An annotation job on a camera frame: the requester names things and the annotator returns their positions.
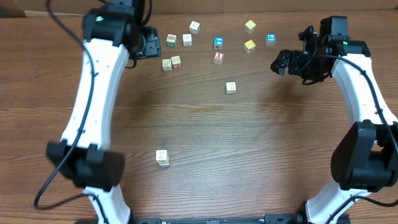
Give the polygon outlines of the wooden block elephant picture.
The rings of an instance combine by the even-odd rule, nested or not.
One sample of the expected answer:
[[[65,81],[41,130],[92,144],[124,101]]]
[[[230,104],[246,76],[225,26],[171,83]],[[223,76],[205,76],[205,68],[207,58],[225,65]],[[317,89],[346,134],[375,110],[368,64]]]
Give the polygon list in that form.
[[[163,71],[171,71],[172,68],[172,60],[171,59],[162,59],[162,69]]]

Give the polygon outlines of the wooden block letter X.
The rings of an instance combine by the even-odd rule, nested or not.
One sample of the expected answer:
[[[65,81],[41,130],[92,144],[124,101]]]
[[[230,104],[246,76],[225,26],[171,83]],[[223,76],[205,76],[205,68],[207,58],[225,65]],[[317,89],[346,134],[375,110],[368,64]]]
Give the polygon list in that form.
[[[169,161],[169,155],[167,150],[156,150],[156,161],[160,163],[165,163]]]

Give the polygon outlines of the wooden block yellow side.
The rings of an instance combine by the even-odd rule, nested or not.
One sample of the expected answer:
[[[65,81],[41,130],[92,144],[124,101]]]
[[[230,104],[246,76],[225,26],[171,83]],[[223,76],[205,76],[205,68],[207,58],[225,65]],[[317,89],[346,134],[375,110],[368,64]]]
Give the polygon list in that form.
[[[170,165],[169,155],[159,157],[157,159],[157,162],[159,163],[160,166]]]

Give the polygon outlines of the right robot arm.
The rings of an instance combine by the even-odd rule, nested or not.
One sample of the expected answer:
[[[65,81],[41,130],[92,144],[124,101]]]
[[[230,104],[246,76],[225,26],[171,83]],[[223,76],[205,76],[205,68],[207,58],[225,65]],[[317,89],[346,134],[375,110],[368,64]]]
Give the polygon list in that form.
[[[298,34],[302,50],[282,50],[271,63],[279,75],[304,85],[333,78],[345,101],[350,129],[331,157],[331,179],[294,214],[265,215],[265,223],[349,223],[347,210],[397,182],[397,118],[378,88],[365,42],[351,40],[348,19],[322,19]]]

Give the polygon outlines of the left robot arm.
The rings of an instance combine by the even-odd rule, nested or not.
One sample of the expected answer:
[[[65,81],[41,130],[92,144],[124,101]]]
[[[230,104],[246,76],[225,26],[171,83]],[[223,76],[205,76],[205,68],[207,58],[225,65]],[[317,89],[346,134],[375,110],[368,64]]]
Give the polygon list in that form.
[[[129,61],[161,56],[159,35],[148,26],[150,1],[104,1],[83,18],[80,84],[60,142],[47,144],[55,174],[82,189],[98,223],[132,223],[121,191],[123,154],[111,152],[111,119],[119,82]]]

